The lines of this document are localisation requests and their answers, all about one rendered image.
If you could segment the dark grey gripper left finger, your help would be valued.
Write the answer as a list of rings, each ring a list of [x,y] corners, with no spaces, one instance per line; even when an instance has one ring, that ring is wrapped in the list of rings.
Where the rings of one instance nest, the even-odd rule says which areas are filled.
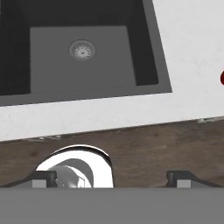
[[[25,178],[11,183],[0,185],[0,188],[23,187],[23,188],[55,188],[56,171],[34,171]]]

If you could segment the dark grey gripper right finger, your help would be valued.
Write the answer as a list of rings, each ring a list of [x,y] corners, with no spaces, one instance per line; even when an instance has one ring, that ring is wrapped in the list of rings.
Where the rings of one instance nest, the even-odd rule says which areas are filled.
[[[195,188],[195,187],[221,187],[221,185],[198,178],[190,171],[168,171],[166,173],[167,187]]]

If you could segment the dark grey kitchen sink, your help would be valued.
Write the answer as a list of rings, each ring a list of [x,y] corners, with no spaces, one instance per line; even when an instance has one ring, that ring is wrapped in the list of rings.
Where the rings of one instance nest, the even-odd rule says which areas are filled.
[[[0,107],[171,90],[153,0],[0,0]]]

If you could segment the round metal sink drain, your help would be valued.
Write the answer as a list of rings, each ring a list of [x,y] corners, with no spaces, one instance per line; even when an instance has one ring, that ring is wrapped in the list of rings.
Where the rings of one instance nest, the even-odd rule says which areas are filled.
[[[77,39],[68,47],[68,53],[76,60],[90,60],[96,54],[93,43],[85,39]]]

